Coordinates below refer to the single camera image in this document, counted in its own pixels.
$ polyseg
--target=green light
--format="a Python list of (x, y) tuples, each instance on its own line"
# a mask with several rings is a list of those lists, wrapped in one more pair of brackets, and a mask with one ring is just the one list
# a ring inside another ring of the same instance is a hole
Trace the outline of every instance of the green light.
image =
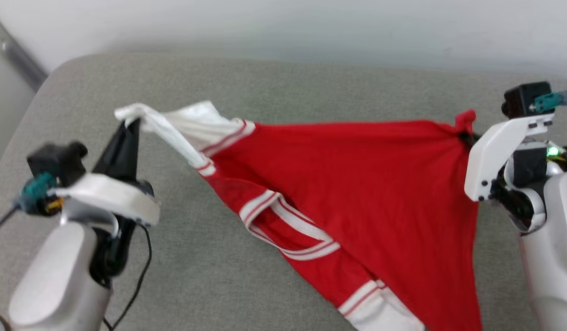
[(557, 149), (557, 147), (550, 147), (549, 149), (547, 149), (547, 156), (554, 155), (559, 155), (559, 149)]

